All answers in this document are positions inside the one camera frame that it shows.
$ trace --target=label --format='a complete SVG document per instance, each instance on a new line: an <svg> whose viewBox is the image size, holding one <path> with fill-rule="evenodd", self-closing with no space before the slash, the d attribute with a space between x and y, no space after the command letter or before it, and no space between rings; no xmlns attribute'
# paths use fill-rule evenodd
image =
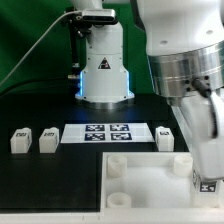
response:
<svg viewBox="0 0 224 224"><path fill-rule="evenodd" d="M98 69L111 69L111 67L110 67L106 58L103 59L100 66L98 67Z"/></svg>

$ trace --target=white housing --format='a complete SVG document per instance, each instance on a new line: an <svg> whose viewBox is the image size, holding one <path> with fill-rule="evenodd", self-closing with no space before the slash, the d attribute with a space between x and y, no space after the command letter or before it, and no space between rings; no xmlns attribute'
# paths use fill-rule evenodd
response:
<svg viewBox="0 0 224 224"><path fill-rule="evenodd" d="M223 41L221 0L137 0L147 54L170 55Z"/></svg>

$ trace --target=green backdrop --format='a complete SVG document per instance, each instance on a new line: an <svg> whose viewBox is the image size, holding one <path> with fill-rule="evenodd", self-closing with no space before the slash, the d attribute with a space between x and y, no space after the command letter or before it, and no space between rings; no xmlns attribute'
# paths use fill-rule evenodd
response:
<svg viewBox="0 0 224 224"><path fill-rule="evenodd" d="M0 0L0 80L39 39L66 7L69 0ZM124 28L124 66L130 72L135 93L152 92L145 53L145 33L133 24L130 5L115 8ZM79 41L81 66L85 66L85 41ZM71 56L68 29L59 23L31 53L4 88L30 78L62 76L70 73Z"/></svg>

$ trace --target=black table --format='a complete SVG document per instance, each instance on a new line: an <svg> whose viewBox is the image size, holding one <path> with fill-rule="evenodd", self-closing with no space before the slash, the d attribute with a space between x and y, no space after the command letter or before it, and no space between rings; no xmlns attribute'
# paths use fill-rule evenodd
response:
<svg viewBox="0 0 224 224"><path fill-rule="evenodd" d="M39 153L45 128L65 124L146 122L153 135L170 127L175 151L187 146L165 99L137 95L136 104L117 111L76 105L67 94L16 94L0 99L0 213L97 212L100 210L103 152L155 152L155 143L60 144L55 154ZM27 154L12 155L10 138L29 127L33 143Z"/></svg>

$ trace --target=white block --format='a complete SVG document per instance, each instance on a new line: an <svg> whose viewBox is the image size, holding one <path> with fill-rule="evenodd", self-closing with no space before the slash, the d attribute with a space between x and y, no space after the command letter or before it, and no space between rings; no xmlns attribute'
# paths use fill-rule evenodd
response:
<svg viewBox="0 0 224 224"><path fill-rule="evenodd" d="M173 152L174 137L169 128L156 128L156 144L160 152Z"/></svg>
<svg viewBox="0 0 224 224"><path fill-rule="evenodd" d="M17 129L11 140L11 153L27 153L32 143L32 132L29 128Z"/></svg>
<svg viewBox="0 0 224 224"><path fill-rule="evenodd" d="M40 153L55 153L59 143L57 128L45 129L39 139Z"/></svg>

